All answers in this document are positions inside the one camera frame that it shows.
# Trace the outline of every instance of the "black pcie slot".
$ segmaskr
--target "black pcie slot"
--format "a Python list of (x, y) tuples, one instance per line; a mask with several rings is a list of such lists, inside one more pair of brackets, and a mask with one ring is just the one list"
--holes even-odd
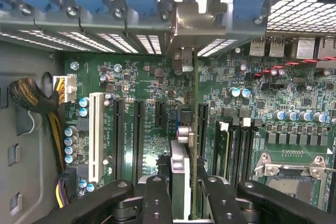
[(206, 131), (208, 127), (209, 105), (206, 103), (198, 104), (198, 154), (205, 155)]
[(155, 127), (164, 128), (166, 106), (165, 102), (155, 103)]
[(133, 183), (137, 184), (142, 176), (143, 141), (144, 141), (145, 102), (135, 100), (133, 122)]
[(113, 149), (112, 167), (114, 168), (112, 179), (122, 178), (124, 164), (124, 111), (125, 102), (123, 98), (113, 101)]

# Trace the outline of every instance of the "capacitor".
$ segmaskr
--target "capacitor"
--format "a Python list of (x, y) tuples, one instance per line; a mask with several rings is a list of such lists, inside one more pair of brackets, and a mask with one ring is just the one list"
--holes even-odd
[(287, 120), (291, 120), (291, 121), (296, 121), (296, 119), (297, 119), (297, 113), (292, 112), (292, 111), (286, 112), (286, 119)]
[(286, 74), (286, 71), (283, 69), (278, 69), (278, 76), (284, 76)]
[(229, 89), (229, 93), (233, 96), (233, 97), (238, 97), (240, 95), (240, 90), (238, 88), (230, 88)]
[(238, 71), (238, 72), (244, 72), (244, 71), (246, 71), (246, 69), (247, 69), (247, 66), (246, 66), (246, 64), (239, 64), (238, 66), (236, 66), (236, 71)]
[(75, 126), (69, 126), (64, 130), (64, 135), (65, 136), (72, 136), (72, 135), (76, 135), (77, 133), (77, 129)]
[(251, 95), (251, 91), (249, 89), (241, 88), (239, 89), (240, 96), (244, 98), (249, 98)]
[(71, 164), (76, 158), (77, 158), (77, 155), (75, 153), (72, 153), (71, 155), (66, 155), (64, 160), (65, 160), (65, 163)]
[(117, 73), (121, 72), (121, 69), (122, 69), (122, 67), (121, 67), (120, 64), (115, 64), (115, 65), (113, 66), (113, 70), (114, 70), (115, 72), (117, 72)]
[(79, 106), (82, 108), (85, 108), (87, 106), (89, 106), (89, 98), (88, 97), (84, 97), (82, 99), (79, 100)]
[(87, 108), (81, 108), (80, 110), (79, 110), (79, 115), (81, 116), (81, 117), (85, 117), (85, 116), (87, 116), (89, 114), (89, 111), (88, 111), (88, 109)]
[(273, 117), (276, 120), (284, 120), (285, 119), (285, 112), (276, 110), (275, 112), (273, 112)]
[(78, 186), (79, 186), (79, 188), (83, 188), (84, 189), (84, 188), (86, 188), (88, 186), (88, 184), (89, 184), (88, 179), (87, 178), (82, 178), (79, 181)]
[(112, 161), (112, 157), (111, 156), (107, 156), (103, 160), (103, 165), (108, 165), (111, 161)]
[(320, 112), (317, 112), (314, 114), (314, 121), (319, 122), (319, 123), (325, 123), (327, 120), (327, 116), (321, 114)]
[(113, 102), (111, 100), (105, 100), (104, 101), (104, 106), (106, 106), (106, 107), (113, 106)]
[(77, 150), (77, 146), (75, 144), (73, 144), (71, 146), (65, 147), (64, 152), (67, 155), (71, 155), (72, 153), (75, 153), (76, 150)]
[(76, 136), (69, 136), (69, 137), (67, 137), (67, 138), (64, 139), (64, 143), (67, 146), (75, 144), (76, 141), (77, 141), (77, 137)]
[(309, 112), (300, 112), (299, 119), (303, 121), (311, 121), (312, 120), (312, 114)]
[(106, 93), (105, 94), (105, 99), (106, 100), (111, 100), (111, 99), (113, 99), (114, 98), (114, 94), (113, 93)]
[(329, 76), (331, 74), (329, 69), (326, 70), (320, 70), (314, 73), (315, 77), (326, 77)]
[(295, 77), (292, 79), (292, 82), (296, 83), (296, 84), (299, 84), (299, 83), (305, 83), (306, 82), (306, 79), (303, 78), (303, 77)]
[(100, 82), (108, 82), (110, 80), (110, 76), (107, 73), (102, 74), (99, 77), (99, 80), (100, 80)]
[(86, 190), (91, 193), (93, 192), (97, 187), (97, 183), (96, 182), (90, 182), (88, 183), (88, 185), (86, 186)]

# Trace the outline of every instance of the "yellow wire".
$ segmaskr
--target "yellow wire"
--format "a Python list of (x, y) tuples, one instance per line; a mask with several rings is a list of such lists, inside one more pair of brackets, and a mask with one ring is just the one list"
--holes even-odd
[(59, 83), (58, 83), (58, 85), (57, 85), (57, 87), (56, 87), (56, 90), (57, 90), (57, 91), (59, 91), (59, 88), (61, 87), (63, 81), (64, 81), (64, 78), (61, 78), (61, 79), (59, 80)]
[(60, 198), (60, 196), (59, 196), (58, 184), (57, 184), (57, 186), (56, 186), (56, 199), (57, 199), (59, 208), (63, 208), (63, 203), (62, 203), (62, 200), (61, 200), (61, 198)]

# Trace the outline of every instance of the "white power connector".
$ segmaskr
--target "white power connector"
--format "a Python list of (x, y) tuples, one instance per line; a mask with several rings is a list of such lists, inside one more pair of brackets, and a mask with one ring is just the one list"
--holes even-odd
[(71, 102), (77, 99), (77, 77), (76, 76), (54, 76), (53, 86), (55, 88), (56, 82), (64, 79), (64, 102)]

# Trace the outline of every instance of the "ventilation grille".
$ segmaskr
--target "ventilation grille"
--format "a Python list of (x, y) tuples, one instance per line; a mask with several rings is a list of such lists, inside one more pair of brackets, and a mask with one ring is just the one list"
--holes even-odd
[(281, 0), (271, 8), (268, 30), (334, 33), (336, 5), (317, 0)]

